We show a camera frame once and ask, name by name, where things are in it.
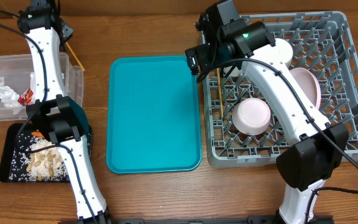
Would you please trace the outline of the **red snack wrapper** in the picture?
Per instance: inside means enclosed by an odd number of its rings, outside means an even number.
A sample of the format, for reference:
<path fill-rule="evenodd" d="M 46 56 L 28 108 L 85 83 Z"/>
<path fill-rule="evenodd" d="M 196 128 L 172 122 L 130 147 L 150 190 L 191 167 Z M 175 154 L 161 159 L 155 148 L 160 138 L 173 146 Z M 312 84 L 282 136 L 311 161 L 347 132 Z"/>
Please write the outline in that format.
<path fill-rule="evenodd" d="M 35 102 L 34 92 L 29 88 L 18 98 L 17 102 L 22 106 L 32 105 Z"/>

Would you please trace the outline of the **cream plastic cup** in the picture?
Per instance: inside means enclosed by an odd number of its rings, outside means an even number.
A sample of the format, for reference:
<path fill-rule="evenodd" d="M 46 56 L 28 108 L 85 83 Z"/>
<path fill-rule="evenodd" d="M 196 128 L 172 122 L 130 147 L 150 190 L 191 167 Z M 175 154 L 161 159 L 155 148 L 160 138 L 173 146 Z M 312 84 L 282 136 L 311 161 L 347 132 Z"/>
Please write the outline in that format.
<path fill-rule="evenodd" d="M 231 70 L 232 66 L 224 68 L 224 73 L 227 74 Z M 230 77 L 238 77 L 240 74 L 243 74 L 242 70 L 239 70 L 237 67 L 234 67 L 234 69 L 229 74 Z"/>

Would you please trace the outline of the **orange carrot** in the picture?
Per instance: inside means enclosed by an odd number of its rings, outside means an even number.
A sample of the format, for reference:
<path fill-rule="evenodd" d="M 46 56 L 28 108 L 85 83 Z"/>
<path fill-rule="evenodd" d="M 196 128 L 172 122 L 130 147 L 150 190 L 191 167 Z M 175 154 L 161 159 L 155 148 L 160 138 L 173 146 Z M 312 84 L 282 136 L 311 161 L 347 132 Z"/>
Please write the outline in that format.
<path fill-rule="evenodd" d="M 38 131 L 31 132 L 31 135 L 33 135 L 34 137 L 37 137 L 37 138 L 42 138 L 42 139 L 45 138 L 45 137 L 42 135 L 42 133 L 41 133 L 41 132 L 38 132 Z"/>

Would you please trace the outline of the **wooden chopstick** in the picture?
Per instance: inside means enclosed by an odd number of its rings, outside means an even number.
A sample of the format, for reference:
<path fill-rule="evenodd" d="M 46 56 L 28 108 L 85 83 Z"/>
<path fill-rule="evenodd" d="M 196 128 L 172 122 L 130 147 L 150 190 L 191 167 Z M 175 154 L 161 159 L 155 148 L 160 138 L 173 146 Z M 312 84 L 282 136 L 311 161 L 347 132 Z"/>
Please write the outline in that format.
<path fill-rule="evenodd" d="M 72 47 L 70 46 L 70 44 L 68 42 L 65 42 L 65 45 L 67 46 L 67 48 L 69 49 L 69 51 L 71 52 L 72 56 L 74 57 L 74 59 L 76 60 L 77 64 L 80 66 L 80 68 L 82 69 L 82 71 L 86 71 L 83 64 L 80 62 L 79 58 L 77 57 L 76 53 L 74 52 L 74 50 L 72 49 Z"/>
<path fill-rule="evenodd" d="M 220 68 L 216 69 L 216 75 L 218 79 L 218 93 L 219 93 L 219 104 L 221 110 L 221 119 L 224 119 L 224 110 L 223 110 L 223 98 L 222 98 L 222 87 L 221 87 L 221 70 Z"/>

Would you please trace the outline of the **small pink bowl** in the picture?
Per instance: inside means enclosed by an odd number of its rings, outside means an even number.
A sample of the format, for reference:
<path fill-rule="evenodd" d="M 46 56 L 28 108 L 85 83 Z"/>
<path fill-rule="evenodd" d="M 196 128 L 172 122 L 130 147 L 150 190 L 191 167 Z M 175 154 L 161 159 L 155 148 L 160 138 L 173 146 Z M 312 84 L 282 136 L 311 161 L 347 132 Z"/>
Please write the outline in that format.
<path fill-rule="evenodd" d="M 268 104 L 258 98 L 248 98 L 235 106 L 232 122 L 246 135 L 262 134 L 269 126 L 271 112 Z"/>

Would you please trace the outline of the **cream bowl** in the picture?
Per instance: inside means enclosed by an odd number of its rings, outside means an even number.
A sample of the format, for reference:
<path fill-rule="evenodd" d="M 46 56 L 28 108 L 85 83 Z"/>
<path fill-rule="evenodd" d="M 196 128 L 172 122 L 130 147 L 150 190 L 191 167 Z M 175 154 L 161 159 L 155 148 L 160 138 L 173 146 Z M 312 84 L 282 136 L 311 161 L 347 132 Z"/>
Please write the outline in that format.
<path fill-rule="evenodd" d="M 291 44 L 284 39 L 276 38 L 273 48 L 276 50 L 281 61 L 285 63 L 287 68 L 290 68 L 293 58 L 293 48 Z"/>

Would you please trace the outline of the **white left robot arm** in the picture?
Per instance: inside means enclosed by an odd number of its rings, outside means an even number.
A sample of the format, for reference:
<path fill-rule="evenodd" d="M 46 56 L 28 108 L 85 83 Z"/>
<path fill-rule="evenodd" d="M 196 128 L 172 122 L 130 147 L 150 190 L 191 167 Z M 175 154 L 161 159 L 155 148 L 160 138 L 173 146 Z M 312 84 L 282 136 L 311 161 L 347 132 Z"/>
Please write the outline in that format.
<path fill-rule="evenodd" d="M 75 195 L 77 223 L 113 223 L 91 165 L 88 119 L 63 84 L 60 46 L 68 36 L 59 2 L 32 0 L 19 12 L 17 25 L 16 34 L 29 45 L 35 73 L 35 102 L 26 107 L 26 122 L 60 153 Z"/>

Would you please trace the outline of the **white napkin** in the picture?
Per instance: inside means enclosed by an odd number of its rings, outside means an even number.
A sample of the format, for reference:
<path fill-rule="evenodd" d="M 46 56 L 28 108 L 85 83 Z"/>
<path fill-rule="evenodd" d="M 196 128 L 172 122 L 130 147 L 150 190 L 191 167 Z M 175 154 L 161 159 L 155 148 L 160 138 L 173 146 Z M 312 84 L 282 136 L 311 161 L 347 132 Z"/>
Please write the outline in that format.
<path fill-rule="evenodd" d="M 48 93 L 46 100 L 54 100 L 57 95 L 67 96 L 63 79 L 61 75 L 47 75 L 47 87 Z M 42 101 L 44 98 L 44 75 L 35 74 L 32 72 L 30 74 L 30 89 L 33 91 L 32 100 Z"/>

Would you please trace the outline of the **rice and peanut scraps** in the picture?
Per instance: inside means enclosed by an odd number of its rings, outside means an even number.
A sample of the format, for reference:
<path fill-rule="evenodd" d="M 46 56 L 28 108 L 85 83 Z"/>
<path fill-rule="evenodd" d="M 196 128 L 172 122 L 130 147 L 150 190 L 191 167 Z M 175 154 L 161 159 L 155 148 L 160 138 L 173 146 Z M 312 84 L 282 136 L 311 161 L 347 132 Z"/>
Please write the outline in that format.
<path fill-rule="evenodd" d="M 46 139 L 40 140 L 39 142 L 36 142 L 34 145 L 31 145 L 30 149 L 28 151 L 21 149 L 19 143 L 18 137 L 18 143 L 19 150 L 16 150 L 18 153 L 26 154 L 30 156 L 30 164 L 27 166 L 26 171 L 27 172 L 34 172 L 34 174 L 38 175 L 38 179 L 42 180 L 42 174 L 46 174 L 46 169 L 44 170 L 44 167 L 47 168 L 49 171 L 49 176 L 54 176 L 54 168 L 57 170 L 63 162 L 63 158 L 59 154 L 57 148 L 50 148 L 46 149 L 47 146 L 50 146 L 52 143 L 47 141 Z"/>

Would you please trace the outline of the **pink plate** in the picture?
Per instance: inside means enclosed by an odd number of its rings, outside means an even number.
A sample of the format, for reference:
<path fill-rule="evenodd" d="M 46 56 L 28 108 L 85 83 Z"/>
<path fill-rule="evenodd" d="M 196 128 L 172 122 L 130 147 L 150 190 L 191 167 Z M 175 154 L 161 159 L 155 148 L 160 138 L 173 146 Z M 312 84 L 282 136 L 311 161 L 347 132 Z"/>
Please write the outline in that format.
<path fill-rule="evenodd" d="M 319 109 L 321 89 L 316 77 L 309 70 L 302 67 L 293 68 L 290 73 L 312 104 Z"/>

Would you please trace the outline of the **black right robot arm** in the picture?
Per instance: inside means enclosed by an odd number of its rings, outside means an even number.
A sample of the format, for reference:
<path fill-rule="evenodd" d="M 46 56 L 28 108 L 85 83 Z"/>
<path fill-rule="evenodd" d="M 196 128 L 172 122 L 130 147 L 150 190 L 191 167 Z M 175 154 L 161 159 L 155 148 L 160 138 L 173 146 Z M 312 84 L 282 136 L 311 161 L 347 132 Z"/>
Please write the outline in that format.
<path fill-rule="evenodd" d="M 332 124 L 307 98 L 291 75 L 278 39 L 261 21 L 247 24 L 232 1 L 207 8 L 195 23 L 205 42 L 186 50 L 198 82 L 217 68 L 237 67 L 261 91 L 283 129 L 289 148 L 277 157 L 286 182 L 283 203 L 268 223 L 332 223 L 313 207 L 326 180 L 343 159 L 349 139 L 346 126 Z"/>

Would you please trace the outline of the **foil wrapper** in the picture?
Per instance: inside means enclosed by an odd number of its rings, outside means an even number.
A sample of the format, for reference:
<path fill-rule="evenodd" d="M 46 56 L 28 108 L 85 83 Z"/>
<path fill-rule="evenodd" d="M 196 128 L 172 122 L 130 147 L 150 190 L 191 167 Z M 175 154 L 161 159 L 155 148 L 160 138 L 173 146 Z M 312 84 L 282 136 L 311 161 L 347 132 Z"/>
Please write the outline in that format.
<path fill-rule="evenodd" d="M 5 85 L 4 77 L 0 77 L 0 100 L 5 107 L 20 107 L 19 95 L 9 86 Z"/>

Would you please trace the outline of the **clear plastic waste bin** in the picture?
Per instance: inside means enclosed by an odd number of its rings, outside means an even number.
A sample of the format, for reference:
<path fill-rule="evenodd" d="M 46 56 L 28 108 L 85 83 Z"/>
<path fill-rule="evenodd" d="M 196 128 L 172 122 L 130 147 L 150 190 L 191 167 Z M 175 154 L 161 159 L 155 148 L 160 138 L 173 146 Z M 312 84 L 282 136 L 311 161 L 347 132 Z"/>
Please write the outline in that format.
<path fill-rule="evenodd" d="M 68 95 L 79 105 L 83 104 L 84 79 L 81 67 L 72 65 L 66 53 L 60 54 L 63 84 Z M 29 54 L 0 56 L 0 78 L 16 93 L 30 88 L 30 73 L 33 72 L 32 57 Z M 25 107 L 8 108 L 0 99 L 0 121 L 27 119 Z"/>

